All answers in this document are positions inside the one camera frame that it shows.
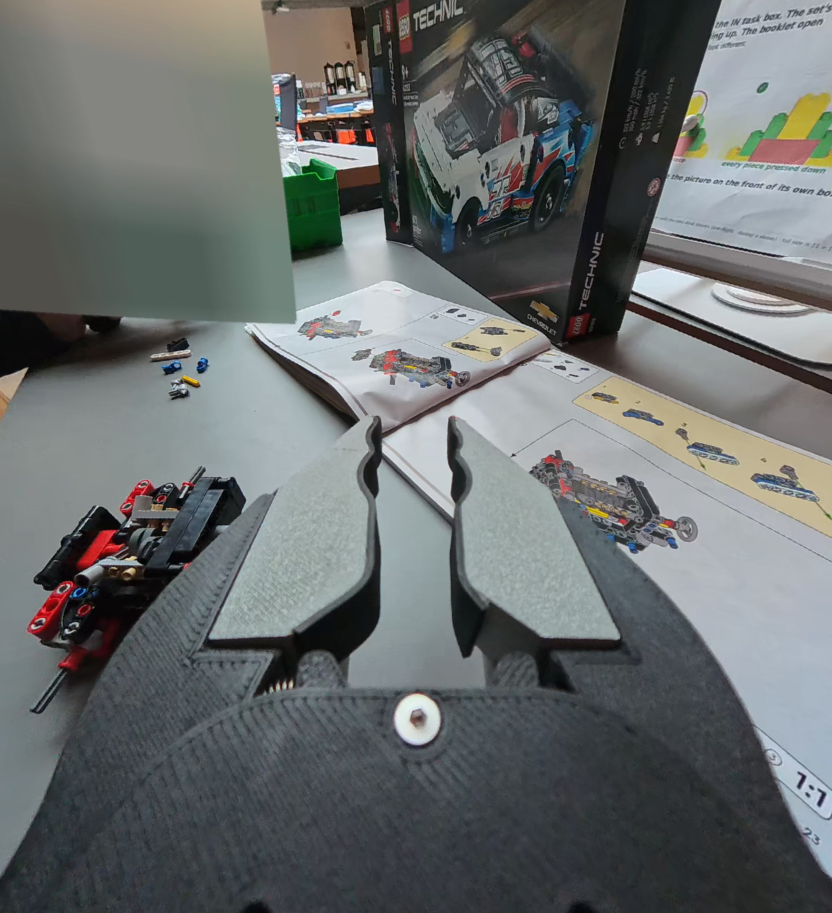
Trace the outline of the lego box with car picture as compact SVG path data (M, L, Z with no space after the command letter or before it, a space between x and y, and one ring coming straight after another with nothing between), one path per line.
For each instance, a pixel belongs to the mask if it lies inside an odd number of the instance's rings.
M719 6L371 7L387 238L557 345L618 332Z

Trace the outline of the wooden background table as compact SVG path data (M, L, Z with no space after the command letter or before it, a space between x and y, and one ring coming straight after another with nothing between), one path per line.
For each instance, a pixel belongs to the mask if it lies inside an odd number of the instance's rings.
M297 143L297 148L302 164L316 158L338 170L341 214L382 207L375 146L303 141Z

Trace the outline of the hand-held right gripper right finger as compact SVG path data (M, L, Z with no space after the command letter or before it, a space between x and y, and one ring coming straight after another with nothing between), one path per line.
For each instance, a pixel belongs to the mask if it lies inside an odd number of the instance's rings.
M620 633L549 490L464 419L448 421L452 614L463 656L619 648Z

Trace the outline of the monitor with task instructions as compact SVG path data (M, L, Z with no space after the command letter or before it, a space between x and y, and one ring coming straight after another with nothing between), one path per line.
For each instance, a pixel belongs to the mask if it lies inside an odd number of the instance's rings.
M722 2L654 225L832 266L832 1Z

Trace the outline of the lego instruction booklet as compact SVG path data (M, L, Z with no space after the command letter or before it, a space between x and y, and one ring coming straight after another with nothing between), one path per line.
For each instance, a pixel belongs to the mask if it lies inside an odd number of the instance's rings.
M832 877L832 463L394 281L248 324L452 520L457 417L663 589L724 667Z

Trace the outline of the white flat stand base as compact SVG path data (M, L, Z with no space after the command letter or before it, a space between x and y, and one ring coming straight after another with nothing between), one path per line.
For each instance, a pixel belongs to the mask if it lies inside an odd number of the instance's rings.
M832 367L832 313L667 268L640 272L634 293L762 348Z

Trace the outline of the partly built lego car chassis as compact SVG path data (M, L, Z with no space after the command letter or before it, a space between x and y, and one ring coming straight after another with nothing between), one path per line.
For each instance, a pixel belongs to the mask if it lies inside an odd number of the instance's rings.
M65 656L32 713L44 712L68 679L106 662L163 588L240 516L236 480L205 471L181 485L139 481L120 517L90 508L34 576L48 596L27 631Z

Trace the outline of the green plastic bin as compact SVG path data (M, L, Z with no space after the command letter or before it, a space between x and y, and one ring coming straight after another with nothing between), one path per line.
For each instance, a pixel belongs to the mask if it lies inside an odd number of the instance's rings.
M313 157L283 181L292 253L342 245L338 169Z

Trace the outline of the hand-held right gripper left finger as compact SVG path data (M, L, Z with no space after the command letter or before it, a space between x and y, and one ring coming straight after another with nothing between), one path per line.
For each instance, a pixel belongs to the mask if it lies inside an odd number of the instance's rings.
M207 641L344 662L379 619L381 422L360 420L280 486L245 548Z

